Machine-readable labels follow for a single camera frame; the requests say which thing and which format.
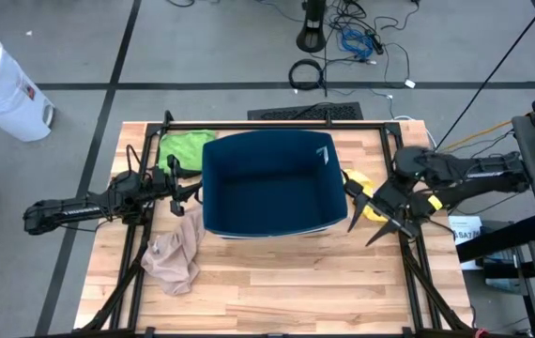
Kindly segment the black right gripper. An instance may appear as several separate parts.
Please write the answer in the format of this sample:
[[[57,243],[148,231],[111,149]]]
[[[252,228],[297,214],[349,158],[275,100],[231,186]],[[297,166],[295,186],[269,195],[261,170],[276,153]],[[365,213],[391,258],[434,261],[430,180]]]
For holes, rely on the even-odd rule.
[[[383,211],[383,215],[391,217],[367,241],[366,247],[387,234],[399,233],[406,238],[413,239],[419,235],[422,219],[429,218],[436,212],[436,202],[431,202],[431,191],[415,192],[415,180],[390,177],[374,193],[374,204]],[[355,180],[348,179],[344,184],[344,191],[352,198],[355,210],[347,229],[351,232],[357,224],[364,209],[369,207],[376,212],[372,198],[363,192],[363,187]]]

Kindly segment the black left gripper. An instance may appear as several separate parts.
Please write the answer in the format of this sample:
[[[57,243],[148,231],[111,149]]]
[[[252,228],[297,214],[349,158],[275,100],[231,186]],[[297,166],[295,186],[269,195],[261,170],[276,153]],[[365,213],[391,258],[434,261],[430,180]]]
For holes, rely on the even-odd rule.
[[[183,187],[176,183],[177,179],[198,177],[202,174],[198,170],[184,169],[180,165],[179,159],[175,155],[167,156],[168,172],[165,172],[159,167],[153,167],[151,170],[152,178],[150,180],[150,196],[153,199],[163,199],[165,197],[172,197],[170,201],[170,210],[178,217],[185,214],[185,209],[182,206],[191,197],[199,203],[199,191],[202,188],[202,183],[198,182],[187,187]]]

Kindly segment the yellow towel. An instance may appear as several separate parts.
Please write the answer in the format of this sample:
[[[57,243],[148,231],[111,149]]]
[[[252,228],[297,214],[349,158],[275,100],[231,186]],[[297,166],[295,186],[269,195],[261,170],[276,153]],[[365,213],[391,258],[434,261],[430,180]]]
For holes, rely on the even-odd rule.
[[[344,173],[347,174],[350,179],[358,182],[358,184],[362,187],[362,192],[367,196],[372,197],[374,195],[375,184],[367,176],[353,169],[344,169]],[[376,214],[374,210],[368,206],[363,209],[362,216],[373,222],[384,223],[387,220],[386,218]]]

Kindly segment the green towel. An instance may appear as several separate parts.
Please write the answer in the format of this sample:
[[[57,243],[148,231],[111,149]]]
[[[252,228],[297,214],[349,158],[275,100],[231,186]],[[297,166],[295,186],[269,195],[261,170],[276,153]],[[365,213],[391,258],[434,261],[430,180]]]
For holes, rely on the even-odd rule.
[[[179,160],[182,169],[200,171],[202,169],[204,144],[215,139],[216,132],[212,130],[165,134],[159,141],[160,159],[158,166],[165,173],[168,173],[168,157],[173,155]]]

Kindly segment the beige towel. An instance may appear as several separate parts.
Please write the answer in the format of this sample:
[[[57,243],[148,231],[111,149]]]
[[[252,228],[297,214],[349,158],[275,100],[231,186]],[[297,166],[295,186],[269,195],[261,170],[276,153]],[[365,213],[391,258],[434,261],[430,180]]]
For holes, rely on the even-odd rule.
[[[203,210],[191,209],[171,232],[147,243],[141,260],[146,273],[159,280],[161,290],[171,296],[191,292],[200,268],[194,259],[206,234]]]

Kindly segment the navy white-striped fabric basket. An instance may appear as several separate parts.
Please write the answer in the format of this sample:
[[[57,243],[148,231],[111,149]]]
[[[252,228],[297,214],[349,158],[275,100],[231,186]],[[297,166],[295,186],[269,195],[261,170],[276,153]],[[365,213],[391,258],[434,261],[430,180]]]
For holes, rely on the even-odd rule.
[[[346,218],[333,138],[319,131],[248,131],[203,147],[205,229],[222,238],[325,230]]]

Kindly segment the white printed paper sheet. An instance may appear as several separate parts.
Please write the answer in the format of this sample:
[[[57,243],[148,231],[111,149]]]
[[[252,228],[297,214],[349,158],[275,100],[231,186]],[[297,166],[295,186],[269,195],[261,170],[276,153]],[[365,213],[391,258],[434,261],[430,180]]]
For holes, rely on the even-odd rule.
[[[479,216],[449,216],[449,225],[454,232],[455,245],[472,240],[480,235],[482,221]]]

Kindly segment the black floor vent grille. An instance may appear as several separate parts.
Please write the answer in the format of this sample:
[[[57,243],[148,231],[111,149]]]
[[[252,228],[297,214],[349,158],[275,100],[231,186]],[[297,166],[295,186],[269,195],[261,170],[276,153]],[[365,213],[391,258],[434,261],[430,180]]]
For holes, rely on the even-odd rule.
[[[362,120],[358,102],[319,102],[309,106],[293,106],[250,110],[249,120]]]

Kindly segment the black crossbar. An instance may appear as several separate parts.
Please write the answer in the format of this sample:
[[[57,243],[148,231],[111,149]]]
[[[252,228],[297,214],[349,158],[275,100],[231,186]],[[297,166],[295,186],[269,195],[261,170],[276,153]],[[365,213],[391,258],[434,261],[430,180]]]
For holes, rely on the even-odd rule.
[[[506,226],[490,233],[481,233],[456,246],[461,263],[475,260],[535,241],[535,216]]]

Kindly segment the thin black slanted pole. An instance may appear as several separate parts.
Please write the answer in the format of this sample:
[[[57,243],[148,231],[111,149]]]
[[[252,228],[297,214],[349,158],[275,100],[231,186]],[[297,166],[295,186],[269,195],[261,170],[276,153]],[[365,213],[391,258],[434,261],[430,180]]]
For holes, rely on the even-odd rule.
[[[483,89],[489,84],[491,79],[494,75],[498,72],[498,70],[501,68],[501,66],[505,63],[507,58],[510,56],[510,54],[513,52],[513,50],[516,48],[516,46],[521,42],[521,40],[524,38],[526,33],[530,30],[530,28],[535,24],[535,15],[530,20],[530,22],[527,24],[527,26],[522,30],[522,32],[519,34],[519,36],[516,38],[516,40],[512,43],[511,47],[508,49],[508,51],[501,57],[501,59],[498,61],[498,63],[495,65],[493,70],[489,73],[489,75],[485,78],[485,80],[480,84],[477,91],[473,95],[473,97],[470,99],[466,107],[463,109],[463,111],[455,118],[451,126],[447,129],[441,140],[438,142],[437,146],[435,147],[435,150],[439,150],[440,147],[444,144],[446,139],[450,136],[451,132],[455,129],[455,127],[459,124],[461,119],[465,116],[469,108],[473,105],[477,97],[480,95],[480,93],[483,91]]]

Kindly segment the black power strip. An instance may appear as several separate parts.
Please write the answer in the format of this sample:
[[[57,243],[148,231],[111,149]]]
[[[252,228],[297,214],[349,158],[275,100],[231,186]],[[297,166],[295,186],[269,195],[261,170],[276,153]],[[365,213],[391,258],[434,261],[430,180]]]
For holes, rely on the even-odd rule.
[[[373,30],[366,30],[365,34],[367,38],[371,41],[372,47],[374,51],[377,54],[383,54],[384,53],[384,47],[383,44],[380,41],[380,37],[377,35],[377,33]]]

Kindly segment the black stand base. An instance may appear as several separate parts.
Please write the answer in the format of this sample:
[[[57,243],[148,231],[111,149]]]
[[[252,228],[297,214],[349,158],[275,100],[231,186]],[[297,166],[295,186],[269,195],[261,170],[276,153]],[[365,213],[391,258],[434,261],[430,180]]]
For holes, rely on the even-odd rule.
[[[305,10],[305,17],[296,44],[303,52],[320,52],[326,46],[323,28],[326,0],[304,0],[302,8]]]

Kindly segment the white trash can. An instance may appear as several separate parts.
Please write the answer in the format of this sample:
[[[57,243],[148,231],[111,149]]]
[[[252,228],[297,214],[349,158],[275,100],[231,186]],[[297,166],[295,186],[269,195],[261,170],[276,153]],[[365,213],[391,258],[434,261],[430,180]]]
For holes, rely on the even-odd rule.
[[[55,105],[0,42],[0,129],[23,142],[51,133]]]

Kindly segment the black metal table frame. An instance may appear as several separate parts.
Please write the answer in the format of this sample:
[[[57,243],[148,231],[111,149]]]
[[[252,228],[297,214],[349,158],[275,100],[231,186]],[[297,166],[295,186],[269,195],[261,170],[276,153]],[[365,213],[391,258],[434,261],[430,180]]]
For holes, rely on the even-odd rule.
[[[260,128],[328,132],[343,168],[362,172],[381,184],[387,160],[398,146],[427,146],[422,121],[222,121],[171,122],[166,132],[214,130],[217,137]],[[418,282],[406,277],[400,239],[387,235],[370,247],[365,242],[380,227],[360,219],[346,233],[349,217],[332,228],[286,238],[226,240],[207,233],[197,264],[201,271],[189,294],[165,295],[157,279],[142,271],[126,289],[113,321],[103,329],[134,327],[142,333],[301,333],[397,336],[403,327],[447,329],[433,321]],[[450,232],[423,226],[423,240],[410,243],[420,261],[426,254],[433,282],[467,325],[473,320],[466,284]],[[74,328],[88,324],[114,291],[121,270],[134,257],[144,228],[115,221],[97,232]]]

